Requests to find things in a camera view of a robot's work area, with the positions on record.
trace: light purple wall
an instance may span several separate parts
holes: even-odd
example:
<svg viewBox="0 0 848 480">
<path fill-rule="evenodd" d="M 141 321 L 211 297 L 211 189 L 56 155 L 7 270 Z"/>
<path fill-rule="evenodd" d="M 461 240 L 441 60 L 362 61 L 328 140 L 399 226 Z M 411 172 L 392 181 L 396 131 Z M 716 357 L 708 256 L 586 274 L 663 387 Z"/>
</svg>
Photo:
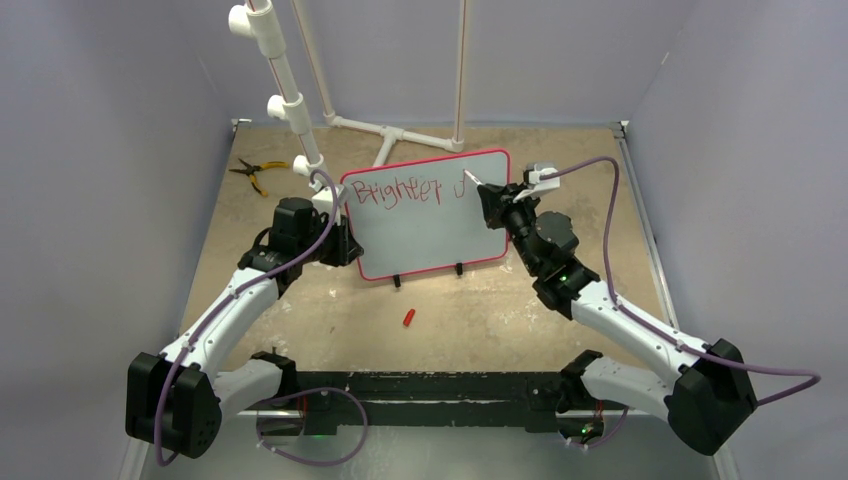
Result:
<svg viewBox="0 0 848 480">
<path fill-rule="evenodd" d="M 164 1 L 0 5 L 0 477 L 114 479 L 230 139 Z"/>
<path fill-rule="evenodd" d="M 275 92 L 252 40 L 227 29 L 234 0 L 175 3 L 227 113 L 269 121 Z M 630 118 L 695 0 L 478 0 L 471 13 L 468 118 L 591 123 Z M 451 122 L 459 0 L 308 2 L 336 111 L 400 123 Z M 288 55 L 321 108 L 291 4 L 275 2 Z"/>
<path fill-rule="evenodd" d="M 684 328 L 824 375 L 733 437 L 746 480 L 848 470 L 846 24 L 844 0 L 701 1 L 630 123 Z"/>
</svg>

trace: yellow handle pliers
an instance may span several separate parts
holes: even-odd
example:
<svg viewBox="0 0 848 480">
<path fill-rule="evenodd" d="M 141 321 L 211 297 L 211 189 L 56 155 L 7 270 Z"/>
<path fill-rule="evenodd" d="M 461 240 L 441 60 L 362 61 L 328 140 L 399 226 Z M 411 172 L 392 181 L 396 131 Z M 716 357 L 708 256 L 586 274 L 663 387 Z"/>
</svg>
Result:
<svg viewBox="0 0 848 480">
<path fill-rule="evenodd" d="M 260 165 L 251 165 L 240 158 L 238 160 L 245 166 L 245 168 L 231 168 L 230 171 L 247 175 L 250 179 L 250 184 L 253 185 L 253 189 L 256 190 L 256 193 L 263 197 L 267 197 L 268 192 L 259 186 L 259 181 L 256 180 L 256 172 L 268 170 L 269 168 L 289 168 L 289 164 L 286 162 L 268 162 Z"/>
</svg>

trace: red marker cap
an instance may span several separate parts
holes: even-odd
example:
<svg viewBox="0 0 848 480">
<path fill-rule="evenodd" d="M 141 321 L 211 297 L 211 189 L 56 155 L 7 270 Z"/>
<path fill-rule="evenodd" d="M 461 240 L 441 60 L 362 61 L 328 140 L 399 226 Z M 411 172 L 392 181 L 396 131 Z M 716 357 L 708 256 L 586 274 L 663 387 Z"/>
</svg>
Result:
<svg viewBox="0 0 848 480">
<path fill-rule="evenodd" d="M 410 323 L 412 323 L 412 317 L 415 316 L 415 309 L 410 308 L 409 312 L 406 314 L 406 318 L 403 319 L 403 326 L 408 327 Z"/>
</svg>

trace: marker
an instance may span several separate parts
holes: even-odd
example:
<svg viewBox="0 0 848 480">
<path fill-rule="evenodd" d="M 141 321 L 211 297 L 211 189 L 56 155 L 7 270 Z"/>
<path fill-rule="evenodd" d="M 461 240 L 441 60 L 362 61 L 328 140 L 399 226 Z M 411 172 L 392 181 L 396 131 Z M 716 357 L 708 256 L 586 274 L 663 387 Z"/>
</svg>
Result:
<svg viewBox="0 0 848 480">
<path fill-rule="evenodd" d="M 410 323 L 412 323 L 412 317 L 415 316 L 415 309 L 410 308 L 409 312 L 406 314 L 406 318 L 403 319 L 403 326 L 408 327 Z"/>
<path fill-rule="evenodd" d="M 481 182 L 479 178 L 475 177 L 473 173 L 469 172 L 464 168 L 462 169 L 462 171 L 465 172 L 465 175 L 470 178 L 472 182 L 476 183 L 477 185 L 483 185 L 483 182 Z"/>
</svg>

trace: whiteboard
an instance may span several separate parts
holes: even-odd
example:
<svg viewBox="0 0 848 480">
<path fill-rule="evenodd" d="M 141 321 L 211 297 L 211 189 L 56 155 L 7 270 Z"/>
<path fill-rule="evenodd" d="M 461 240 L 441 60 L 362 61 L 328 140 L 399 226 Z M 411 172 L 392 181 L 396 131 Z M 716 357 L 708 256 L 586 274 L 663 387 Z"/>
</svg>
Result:
<svg viewBox="0 0 848 480">
<path fill-rule="evenodd" d="M 485 150 L 354 170 L 342 176 L 351 230 L 365 249 L 359 273 L 379 280 L 493 260 L 506 254 L 503 230 L 489 230 L 477 186 L 509 183 L 509 154 Z"/>
</svg>

